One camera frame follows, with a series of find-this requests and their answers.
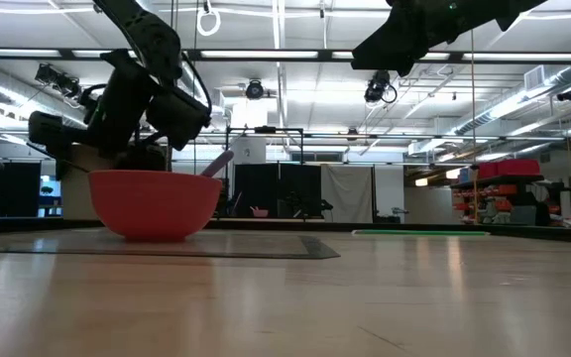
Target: ceiling-mounted camera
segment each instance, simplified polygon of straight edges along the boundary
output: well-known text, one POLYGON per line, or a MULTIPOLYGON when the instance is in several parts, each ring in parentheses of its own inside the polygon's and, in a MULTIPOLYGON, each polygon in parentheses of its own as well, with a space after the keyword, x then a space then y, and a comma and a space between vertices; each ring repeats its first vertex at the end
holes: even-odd
MULTIPOLYGON (((358 130, 354 127, 347 130, 347 135, 358 135, 358 130)), ((347 141, 356 141, 356 138, 347 138, 347 141)))
POLYGON ((398 93, 396 89, 391 84, 391 77, 389 72, 386 70, 377 70, 374 76, 367 84, 367 90, 365 91, 365 101, 370 104, 378 103, 379 101, 384 101, 386 103, 393 103, 398 98, 398 93), (392 90, 395 94, 393 100, 385 99, 385 95, 389 90, 392 90))
POLYGON ((246 97, 251 100, 258 100, 264 96, 264 86, 258 79, 253 79, 246 87, 246 97))
POLYGON ((51 64, 39 64, 35 80, 42 85, 49 85, 65 98, 75 98, 82 91, 78 84, 78 78, 55 69, 51 64))
POLYGON ((558 101, 571 100, 571 90, 568 90, 565 93, 557 94, 556 99, 558 101))

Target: box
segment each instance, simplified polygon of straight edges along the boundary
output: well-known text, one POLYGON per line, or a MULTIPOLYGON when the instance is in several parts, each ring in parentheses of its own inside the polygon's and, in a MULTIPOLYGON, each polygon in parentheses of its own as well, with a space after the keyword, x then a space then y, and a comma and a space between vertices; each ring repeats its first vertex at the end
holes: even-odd
POLYGON ((541 174, 541 167, 537 160, 512 159, 496 164, 498 176, 537 176, 541 174))
POLYGON ((480 173, 478 179, 490 179, 497 176, 498 163, 483 163, 479 164, 480 173))

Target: gray mat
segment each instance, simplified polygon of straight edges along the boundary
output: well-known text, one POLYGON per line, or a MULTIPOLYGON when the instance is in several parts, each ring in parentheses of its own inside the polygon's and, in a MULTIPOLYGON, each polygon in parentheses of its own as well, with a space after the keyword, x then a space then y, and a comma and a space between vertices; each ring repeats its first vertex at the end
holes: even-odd
POLYGON ((0 253, 104 254, 213 258, 327 259, 340 257, 310 235, 202 231, 181 243, 127 243, 107 229, 0 235, 0 253))

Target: table surface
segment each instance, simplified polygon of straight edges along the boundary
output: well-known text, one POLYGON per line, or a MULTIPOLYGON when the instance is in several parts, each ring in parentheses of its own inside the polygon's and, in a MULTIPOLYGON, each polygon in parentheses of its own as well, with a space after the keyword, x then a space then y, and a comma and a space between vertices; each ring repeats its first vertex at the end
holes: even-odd
POLYGON ((342 257, 0 254, 0 356, 571 356, 571 243, 303 233, 342 257))

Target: red bowl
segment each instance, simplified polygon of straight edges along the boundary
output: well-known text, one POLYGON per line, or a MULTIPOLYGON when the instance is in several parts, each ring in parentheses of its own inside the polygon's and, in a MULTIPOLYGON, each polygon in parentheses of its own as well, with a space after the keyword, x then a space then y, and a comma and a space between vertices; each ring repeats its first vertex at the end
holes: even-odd
POLYGON ((181 241, 204 228, 217 206, 222 182, 195 175, 147 171, 89 174, 100 220, 128 240, 181 241))

